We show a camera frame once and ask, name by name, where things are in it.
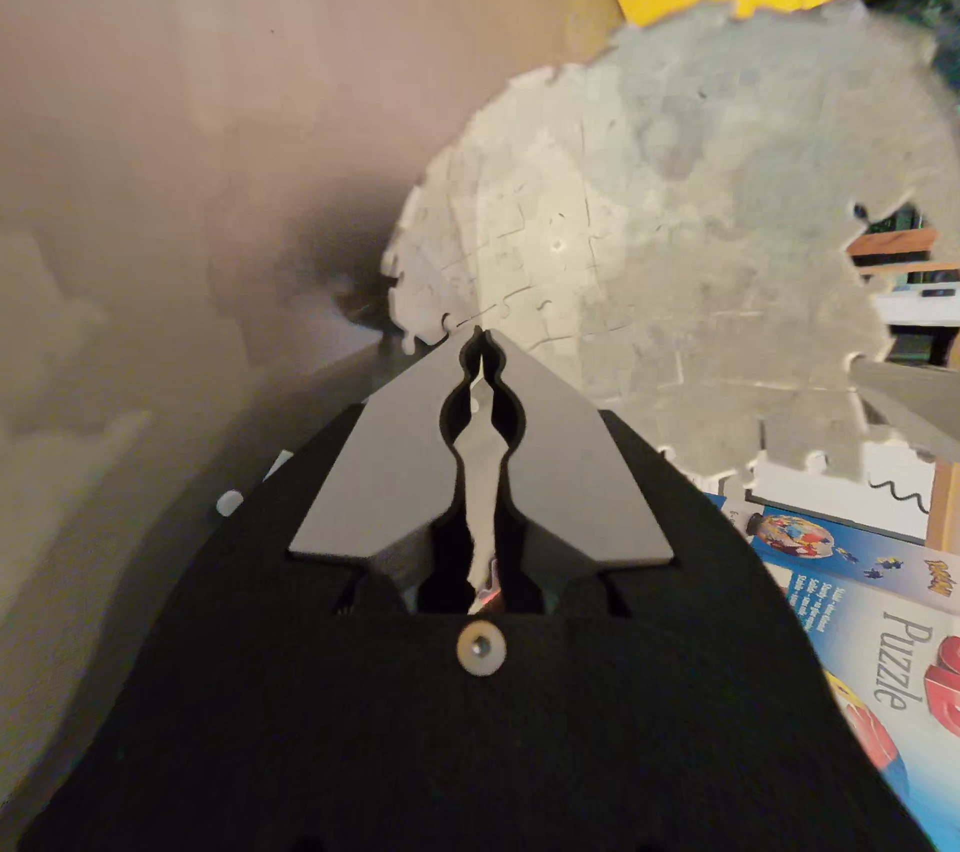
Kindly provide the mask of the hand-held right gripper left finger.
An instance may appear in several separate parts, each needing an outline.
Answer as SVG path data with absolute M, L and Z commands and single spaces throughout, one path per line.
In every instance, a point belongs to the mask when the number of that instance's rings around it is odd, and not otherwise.
M 295 558 L 432 572 L 430 529 L 453 506 L 460 460 L 442 431 L 475 330 L 450 335 L 372 393 L 289 545 Z

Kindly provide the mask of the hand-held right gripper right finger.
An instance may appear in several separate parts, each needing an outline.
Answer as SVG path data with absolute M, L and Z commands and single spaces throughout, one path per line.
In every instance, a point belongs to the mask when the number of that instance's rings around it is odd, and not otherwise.
M 606 572 L 674 558 L 599 410 L 510 340 L 497 382 L 518 406 L 519 438 L 505 460 L 509 505 L 527 531 L 524 572 Z

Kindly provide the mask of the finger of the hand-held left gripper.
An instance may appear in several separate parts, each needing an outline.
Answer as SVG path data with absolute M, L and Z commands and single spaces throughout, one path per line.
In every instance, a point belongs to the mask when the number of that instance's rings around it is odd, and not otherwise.
M 849 378 L 860 398 L 915 448 L 959 462 L 959 372 L 855 357 Z

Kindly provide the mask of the white puzzle piece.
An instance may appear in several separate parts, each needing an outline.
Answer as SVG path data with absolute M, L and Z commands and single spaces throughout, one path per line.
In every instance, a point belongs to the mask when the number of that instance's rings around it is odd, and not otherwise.
M 270 463 L 270 467 L 267 472 L 263 475 L 261 482 L 265 483 L 270 479 L 270 477 L 275 474 L 282 466 L 289 462 L 294 456 L 294 451 L 282 449 L 273 462 Z M 244 503 L 245 496 L 243 492 L 236 488 L 231 488 L 224 491 L 215 501 L 214 509 L 219 516 L 223 518 L 228 518 L 238 510 Z
M 506 443 L 493 422 L 494 390 L 479 374 L 470 387 L 470 418 L 454 448 L 464 466 L 465 521 L 473 543 L 467 581 L 474 589 L 468 613 L 474 615 L 496 593 L 492 568 L 496 556 L 495 513 L 500 464 Z

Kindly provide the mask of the partly built white puzzle ball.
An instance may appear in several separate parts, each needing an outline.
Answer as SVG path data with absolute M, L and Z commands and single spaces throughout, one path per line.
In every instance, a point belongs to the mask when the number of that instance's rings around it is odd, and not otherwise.
M 624 27 L 510 81 L 438 152 L 381 270 L 434 344 L 503 332 L 679 468 L 762 449 L 858 479 L 854 358 L 890 336 L 847 249 L 906 203 L 958 253 L 958 119 L 933 40 L 856 0 Z

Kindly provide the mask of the blue puzzle box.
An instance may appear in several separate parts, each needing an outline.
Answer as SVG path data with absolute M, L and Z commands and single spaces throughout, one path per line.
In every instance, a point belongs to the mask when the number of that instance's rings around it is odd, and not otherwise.
M 707 494 L 764 563 L 870 761 L 938 850 L 959 849 L 959 559 Z

